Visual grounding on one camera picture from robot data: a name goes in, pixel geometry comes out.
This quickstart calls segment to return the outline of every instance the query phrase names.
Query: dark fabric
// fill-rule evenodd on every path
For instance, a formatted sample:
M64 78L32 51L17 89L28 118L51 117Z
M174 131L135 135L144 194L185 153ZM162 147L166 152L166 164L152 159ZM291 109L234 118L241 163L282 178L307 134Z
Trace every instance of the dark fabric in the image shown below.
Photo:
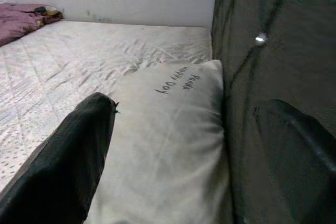
M254 109L270 173L296 223L336 223L336 139L280 100Z
M253 108L281 99L316 118L336 136L336 0L216 0L213 53L224 65L225 87L265 31L268 42L246 61L226 92L223 113L235 213L247 223L294 223L269 171Z
M116 104L95 93L72 111L0 194L0 223L83 223L102 174Z

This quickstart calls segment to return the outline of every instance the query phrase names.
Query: couch backrest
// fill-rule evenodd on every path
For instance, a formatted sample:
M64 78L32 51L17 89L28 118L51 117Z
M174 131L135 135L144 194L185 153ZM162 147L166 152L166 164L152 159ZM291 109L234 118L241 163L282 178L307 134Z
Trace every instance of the couch backrest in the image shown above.
M321 138L329 132L330 142L336 136L335 15L336 0L215 2L213 52L215 59L222 60L225 71L225 126L235 213L240 223L310 223L307 216L318 215L312 212L312 206L297 212L293 205L303 204L303 200L310 200L312 204L329 202L322 199L330 190L330 182L334 182L333 161L328 168L318 155L313 159L304 158L309 156L308 153L316 153L316 148L321 148L328 155L328 148L320 146ZM321 124L323 130L314 135L312 142L315 144L309 147L310 151L303 147L308 146L306 133L310 124L304 124L308 131L295 138L290 137L297 132L297 128L292 127L291 133L284 133L283 137L271 138L267 135L268 139L263 139L265 129L260 128L253 112L256 107L262 108L260 104L265 105L272 99L296 108L298 114L295 116L304 113L318 120L314 121L314 125ZM292 115L284 113L282 116L288 119ZM292 122L302 123L300 118ZM274 135L283 130L283 127L266 129L273 131ZM289 150L286 143L295 142L292 157L298 155L304 161L297 165L296 170L320 165L307 173L320 174L322 180L324 172L327 172L330 176L326 180L328 183L319 186L308 183L306 187L302 186L302 190L298 190L299 183L289 183L296 170L290 169L291 163L281 158L281 151L276 152L266 145L278 144L276 141L282 141L285 150ZM287 177L278 174L278 166L273 165L276 159L282 162L282 169L288 171ZM295 189L286 191L285 184ZM314 188L324 192L315 195L305 191ZM300 201L299 193L309 197L302 197Z

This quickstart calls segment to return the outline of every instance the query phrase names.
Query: folded cloth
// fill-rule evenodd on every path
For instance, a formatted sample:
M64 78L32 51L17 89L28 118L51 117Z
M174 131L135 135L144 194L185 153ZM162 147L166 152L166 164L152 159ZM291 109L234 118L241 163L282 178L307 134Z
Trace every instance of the folded cloth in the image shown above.
M0 46L63 18L61 12L41 13L41 4L0 4Z

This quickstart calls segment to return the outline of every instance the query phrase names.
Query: mattress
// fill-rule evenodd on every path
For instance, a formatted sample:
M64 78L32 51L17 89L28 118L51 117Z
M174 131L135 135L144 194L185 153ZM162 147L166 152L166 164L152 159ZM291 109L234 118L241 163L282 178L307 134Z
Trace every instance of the mattress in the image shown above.
M86 96L111 95L120 77L148 66L211 55L206 28L68 21L0 47L0 190Z

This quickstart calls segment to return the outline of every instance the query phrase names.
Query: wall stain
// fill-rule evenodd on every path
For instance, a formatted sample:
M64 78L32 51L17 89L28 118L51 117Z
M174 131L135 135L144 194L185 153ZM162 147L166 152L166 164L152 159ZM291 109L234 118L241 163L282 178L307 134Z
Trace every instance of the wall stain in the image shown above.
M104 18L104 17L97 17L95 14L93 14L93 16L92 16L92 18L93 18L93 20L94 21L98 21L98 22L112 22L112 20L110 19L110 18Z

